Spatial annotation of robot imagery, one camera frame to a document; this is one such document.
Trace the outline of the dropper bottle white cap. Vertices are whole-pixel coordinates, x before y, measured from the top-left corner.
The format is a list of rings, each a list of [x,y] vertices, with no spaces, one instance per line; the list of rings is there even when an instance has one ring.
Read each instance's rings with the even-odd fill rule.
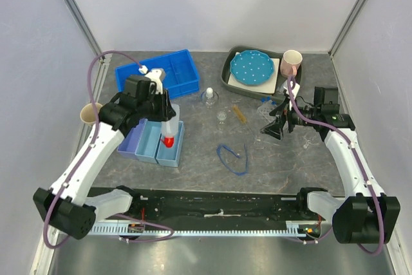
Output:
[[[216,91],[214,91],[211,87],[208,87],[202,94],[201,94],[201,101],[202,103],[207,106],[211,107],[215,105],[219,100],[219,95]]]

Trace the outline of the small glass beaker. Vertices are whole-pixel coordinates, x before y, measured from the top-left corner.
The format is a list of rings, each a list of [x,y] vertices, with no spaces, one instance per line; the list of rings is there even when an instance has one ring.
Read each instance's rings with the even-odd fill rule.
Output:
[[[227,114],[224,111],[219,111],[216,116],[219,125],[224,124],[227,120]]]

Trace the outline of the clear safety goggles blue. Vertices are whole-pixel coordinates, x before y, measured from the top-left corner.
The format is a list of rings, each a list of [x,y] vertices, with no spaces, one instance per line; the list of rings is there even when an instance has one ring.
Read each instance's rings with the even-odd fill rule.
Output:
[[[223,166],[233,173],[236,176],[245,176],[248,174],[249,170],[249,160],[248,160],[248,148],[247,145],[243,145],[244,152],[243,155],[240,155],[233,149],[231,149],[228,145],[225,144],[219,144],[216,148],[216,154],[220,160],[220,162],[223,164]],[[245,165],[242,170],[236,169],[233,164],[235,163],[240,163],[241,161],[244,161]]]

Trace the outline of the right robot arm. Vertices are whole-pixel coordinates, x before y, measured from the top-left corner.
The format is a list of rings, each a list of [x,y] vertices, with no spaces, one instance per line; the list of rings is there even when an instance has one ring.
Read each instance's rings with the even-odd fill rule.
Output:
[[[315,129],[335,160],[345,199],[339,200],[322,188],[302,188],[294,207],[296,215],[307,220],[317,213],[331,223],[339,243],[388,243],[400,203],[388,196],[373,177],[359,146],[355,124],[348,114],[340,112],[338,89],[316,87],[313,103],[305,107],[294,102],[298,91],[297,86],[282,89],[285,99],[270,112],[273,121],[261,132],[281,140],[284,130],[293,132],[297,126]]]

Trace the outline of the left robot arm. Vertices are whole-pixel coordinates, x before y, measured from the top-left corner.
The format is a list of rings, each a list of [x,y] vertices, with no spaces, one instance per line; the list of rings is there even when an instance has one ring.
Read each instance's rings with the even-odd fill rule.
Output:
[[[131,75],[124,89],[108,103],[92,107],[95,123],[73,162],[49,189],[38,188],[33,195],[44,222],[44,242],[49,242],[49,227],[80,240],[94,223],[118,213],[127,219],[139,216],[141,203],[126,187],[92,198],[88,193],[112,152],[142,119],[159,122],[164,144],[174,145],[179,112],[163,87],[164,78],[165,72],[159,68],[145,75]]]

